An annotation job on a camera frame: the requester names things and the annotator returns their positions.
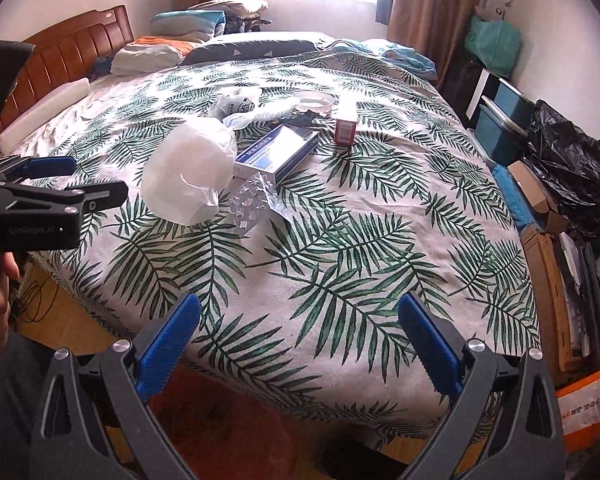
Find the orange white carton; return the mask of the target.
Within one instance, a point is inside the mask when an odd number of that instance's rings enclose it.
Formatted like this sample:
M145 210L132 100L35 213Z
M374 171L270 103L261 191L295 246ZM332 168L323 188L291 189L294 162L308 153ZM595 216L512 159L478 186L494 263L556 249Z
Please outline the orange white carton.
M600 370L556 392L566 451L582 452L600 442Z

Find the white knotted plastic bag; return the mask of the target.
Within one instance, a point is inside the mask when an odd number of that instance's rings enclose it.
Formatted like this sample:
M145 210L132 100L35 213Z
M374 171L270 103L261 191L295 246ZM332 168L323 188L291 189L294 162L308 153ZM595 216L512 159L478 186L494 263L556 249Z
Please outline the white knotted plastic bag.
M140 197L158 218L193 226L213 218L232 180L234 132L210 117L186 120L157 146L143 169Z

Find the red plastic bucket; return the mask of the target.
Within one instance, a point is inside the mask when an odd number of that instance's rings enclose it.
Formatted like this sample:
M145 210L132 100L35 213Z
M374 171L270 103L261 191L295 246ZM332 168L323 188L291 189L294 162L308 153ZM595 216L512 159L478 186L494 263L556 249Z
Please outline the red plastic bucket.
M282 414L185 366L149 407L201 479L288 479L296 445Z

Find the orange white pillow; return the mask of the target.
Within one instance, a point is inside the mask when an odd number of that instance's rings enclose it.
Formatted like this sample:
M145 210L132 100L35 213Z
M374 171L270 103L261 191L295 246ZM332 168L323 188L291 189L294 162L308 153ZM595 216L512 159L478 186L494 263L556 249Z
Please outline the orange white pillow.
M143 75L179 66L200 42L143 36L126 44L111 61L116 76Z

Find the silver blister pack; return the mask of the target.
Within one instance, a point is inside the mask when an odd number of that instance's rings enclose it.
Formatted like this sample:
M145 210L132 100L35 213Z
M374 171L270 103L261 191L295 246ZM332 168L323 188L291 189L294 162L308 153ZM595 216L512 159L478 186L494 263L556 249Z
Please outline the silver blister pack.
M279 197L274 182L262 172L256 172L228 201L228 220L239 237L246 236L265 219L291 223L294 215Z

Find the white bubble wrap sheet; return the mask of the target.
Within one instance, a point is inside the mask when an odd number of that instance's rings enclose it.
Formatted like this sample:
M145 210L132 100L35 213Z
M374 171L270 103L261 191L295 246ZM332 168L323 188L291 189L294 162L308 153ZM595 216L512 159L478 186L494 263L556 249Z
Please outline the white bubble wrap sheet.
M270 122L274 119L289 117L299 104L298 98L280 99L258 106L250 112L228 115L222 120L222 123L230 130L242 130L253 122Z

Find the crumpled white printed bag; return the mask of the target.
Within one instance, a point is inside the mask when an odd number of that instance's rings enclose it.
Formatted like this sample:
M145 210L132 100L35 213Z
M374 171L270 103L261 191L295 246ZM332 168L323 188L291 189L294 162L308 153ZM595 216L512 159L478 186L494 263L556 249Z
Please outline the crumpled white printed bag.
M208 116L219 120L236 113L249 113L259 106L262 90L257 86L222 88L209 108Z

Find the person right leg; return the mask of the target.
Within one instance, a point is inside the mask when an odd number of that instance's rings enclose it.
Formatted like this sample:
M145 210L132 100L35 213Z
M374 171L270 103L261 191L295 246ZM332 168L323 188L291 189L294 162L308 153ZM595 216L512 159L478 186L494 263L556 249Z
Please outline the person right leg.
M317 455L317 466L336 480L396 480L408 467L346 434L325 442Z

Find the brown cardboard boxes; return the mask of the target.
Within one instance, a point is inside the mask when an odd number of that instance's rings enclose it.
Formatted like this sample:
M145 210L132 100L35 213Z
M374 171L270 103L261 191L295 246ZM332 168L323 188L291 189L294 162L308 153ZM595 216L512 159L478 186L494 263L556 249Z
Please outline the brown cardboard boxes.
M534 222L522 229L526 256L538 311L542 350L557 387L574 382L584 370L584 357L572 348L578 326L569 318L567 293L556 250L567 220L541 180L523 162L508 166L516 185L530 206Z

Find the green leaf print bedspread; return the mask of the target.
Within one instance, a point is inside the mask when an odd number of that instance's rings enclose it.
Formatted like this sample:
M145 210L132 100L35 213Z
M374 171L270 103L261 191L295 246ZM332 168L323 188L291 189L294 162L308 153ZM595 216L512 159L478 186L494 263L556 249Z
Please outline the green leaf print bedspread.
M227 195L196 226L156 217L140 198L150 155L222 91L247 86L266 104L303 90L352 99L353 145L332 143L332 120L312 122L316 148L278 189L288 220L238 234ZM399 325L406 292L494 351L540 342L524 250L490 169L436 89L392 63L322 51L107 76L15 151L73 157L71 184L129 187L121 207L85 218L78 248L38 254L92 318L131 335L192 292L201 320L186 361L297 416L392 436L434 430L446 405Z

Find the dark triangle pattern pillow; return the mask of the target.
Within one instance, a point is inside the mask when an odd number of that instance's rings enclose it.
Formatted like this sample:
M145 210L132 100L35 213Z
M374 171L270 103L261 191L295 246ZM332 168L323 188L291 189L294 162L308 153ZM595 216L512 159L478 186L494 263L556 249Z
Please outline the dark triangle pattern pillow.
M300 39L224 41L216 44L209 42L191 50L181 66L283 58L317 50L318 47L312 41Z

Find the black garbage bag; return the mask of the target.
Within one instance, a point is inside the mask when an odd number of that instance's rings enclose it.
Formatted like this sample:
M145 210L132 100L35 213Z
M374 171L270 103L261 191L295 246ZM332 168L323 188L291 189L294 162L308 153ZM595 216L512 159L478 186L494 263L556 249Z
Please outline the black garbage bag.
M532 108L522 160L582 240L600 256L600 139L543 100Z

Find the teal storage bins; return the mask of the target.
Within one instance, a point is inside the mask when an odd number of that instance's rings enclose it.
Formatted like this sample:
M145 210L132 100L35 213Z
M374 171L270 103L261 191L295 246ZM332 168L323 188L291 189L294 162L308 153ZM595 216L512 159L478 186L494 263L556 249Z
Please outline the teal storage bins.
M466 117L479 145L496 164L508 167L527 144L534 103L506 79L481 71Z

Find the teal shopping bag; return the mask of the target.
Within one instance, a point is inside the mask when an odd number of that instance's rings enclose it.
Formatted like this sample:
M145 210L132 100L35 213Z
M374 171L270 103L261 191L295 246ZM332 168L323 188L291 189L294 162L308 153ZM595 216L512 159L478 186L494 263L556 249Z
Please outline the teal shopping bag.
M490 72L509 77L521 46L521 32L506 21L486 21L477 14L471 17L464 47Z

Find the brown curtain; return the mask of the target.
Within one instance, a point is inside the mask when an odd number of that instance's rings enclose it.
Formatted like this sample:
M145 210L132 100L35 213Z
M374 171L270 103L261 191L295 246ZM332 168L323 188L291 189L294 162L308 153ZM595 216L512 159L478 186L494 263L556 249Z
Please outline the brown curtain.
M387 39L411 47L436 66L442 84L454 49L479 0L393 0Z

